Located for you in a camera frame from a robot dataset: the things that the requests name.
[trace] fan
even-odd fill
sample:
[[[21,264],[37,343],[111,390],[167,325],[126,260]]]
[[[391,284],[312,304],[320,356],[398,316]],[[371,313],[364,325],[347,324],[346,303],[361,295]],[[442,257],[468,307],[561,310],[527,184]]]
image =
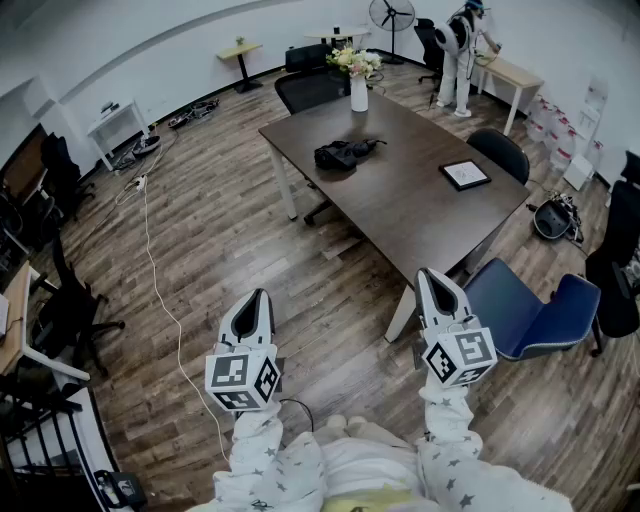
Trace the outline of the fan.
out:
[[[391,31],[391,58],[382,59],[385,64],[402,64],[396,58],[396,32],[413,25],[416,11],[409,0],[373,0],[369,6],[369,16],[383,30]]]

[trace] white vase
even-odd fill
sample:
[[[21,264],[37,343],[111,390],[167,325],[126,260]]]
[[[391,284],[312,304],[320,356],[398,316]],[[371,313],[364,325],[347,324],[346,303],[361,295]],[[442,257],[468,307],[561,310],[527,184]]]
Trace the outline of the white vase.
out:
[[[353,77],[351,79],[351,110],[366,112],[368,108],[367,82],[363,76]]]

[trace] fan stand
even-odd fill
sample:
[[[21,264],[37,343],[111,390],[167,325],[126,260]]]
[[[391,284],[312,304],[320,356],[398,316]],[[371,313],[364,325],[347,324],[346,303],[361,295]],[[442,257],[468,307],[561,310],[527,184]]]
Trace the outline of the fan stand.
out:
[[[392,64],[394,66],[398,66],[400,64],[404,64],[403,60],[400,60],[396,57],[396,14],[395,11],[392,11],[391,14],[391,57],[384,57],[382,62],[384,64]]]

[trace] white shoe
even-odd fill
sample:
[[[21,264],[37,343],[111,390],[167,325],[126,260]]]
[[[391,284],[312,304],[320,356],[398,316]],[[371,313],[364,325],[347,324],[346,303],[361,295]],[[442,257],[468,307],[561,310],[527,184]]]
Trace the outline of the white shoe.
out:
[[[329,419],[327,420],[327,427],[344,430],[347,428],[347,418],[342,414],[333,414],[332,416],[329,416]]]
[[[366,418],[362,416],[354,416],[353,418],[349,418],[349,426],[358,425],[359,423],[367,423]]]

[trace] paper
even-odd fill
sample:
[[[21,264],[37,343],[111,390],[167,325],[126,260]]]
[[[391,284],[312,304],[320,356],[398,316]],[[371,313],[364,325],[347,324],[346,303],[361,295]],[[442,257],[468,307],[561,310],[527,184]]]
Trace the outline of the paper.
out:
[[[473,162],[462,162],[461,164],[448,165],[444,169],[461,187],[471,185],[477,181],[482,181],[487,178],[485,173],[483,173]]]

